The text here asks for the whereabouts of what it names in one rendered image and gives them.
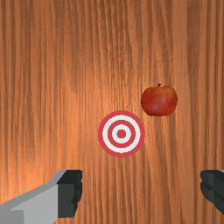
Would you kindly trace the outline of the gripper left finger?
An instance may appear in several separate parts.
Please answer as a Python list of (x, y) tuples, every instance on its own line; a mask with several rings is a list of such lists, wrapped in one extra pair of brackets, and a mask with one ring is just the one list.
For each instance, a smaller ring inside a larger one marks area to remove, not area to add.
[(82, 171), (61, 170), (44, 185), (0, 205), (0, 224), (54, 224), (75, 216), (82, 195)]

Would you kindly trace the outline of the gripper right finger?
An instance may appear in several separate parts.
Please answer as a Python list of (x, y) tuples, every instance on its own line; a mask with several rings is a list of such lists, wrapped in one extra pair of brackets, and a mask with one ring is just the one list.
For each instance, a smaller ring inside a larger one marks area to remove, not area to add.
[(224, 214), (224, 170), (204, 170), (200, 178), (203, 196)]

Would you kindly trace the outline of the red apple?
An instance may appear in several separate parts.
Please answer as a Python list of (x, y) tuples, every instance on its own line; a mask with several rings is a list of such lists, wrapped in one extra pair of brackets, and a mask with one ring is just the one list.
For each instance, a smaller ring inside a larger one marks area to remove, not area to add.
[(148, 87), (141, 97), (143, 111), (148, 116), (169, 116), (178, 103), (176, 91), (170, 86)]

